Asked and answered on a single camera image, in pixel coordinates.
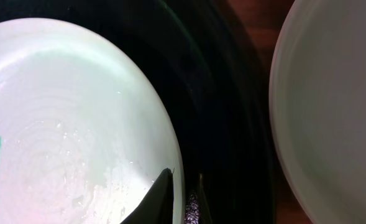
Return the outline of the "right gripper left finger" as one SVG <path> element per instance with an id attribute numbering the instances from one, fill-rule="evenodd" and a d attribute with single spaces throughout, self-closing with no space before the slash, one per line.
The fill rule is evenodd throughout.
<path id="1" fill-rule="evenodd" d="M 172 224 L 173 174 L 162 170 L 137 208 L 121 224 Z"/>

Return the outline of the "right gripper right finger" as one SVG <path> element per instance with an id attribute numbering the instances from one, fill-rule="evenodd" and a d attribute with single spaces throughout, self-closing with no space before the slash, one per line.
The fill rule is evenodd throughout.
<path id="1" fill-rule="evenodd" d="M 185 224 L 213 224 L 204 191 L 204 176 L 199 173 L 188 188 L 185 205 Z"/>

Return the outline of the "mint green plate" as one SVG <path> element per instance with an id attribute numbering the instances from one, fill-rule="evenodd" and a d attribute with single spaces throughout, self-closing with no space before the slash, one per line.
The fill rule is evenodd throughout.
<path id="1" fill-rule="evenodd" d="M 183 222 L 168 113 L 141 69 L 95 32 L 0 22 L 0 140 L 0 223 L 120 223 L 166 168 L 173 222 Z"/>
<path id="2" fill-rule="evenodd" d="M 272 133 L 313 223 L 366 223 L 366 0 L 295 1 L 270 70 Z"/>

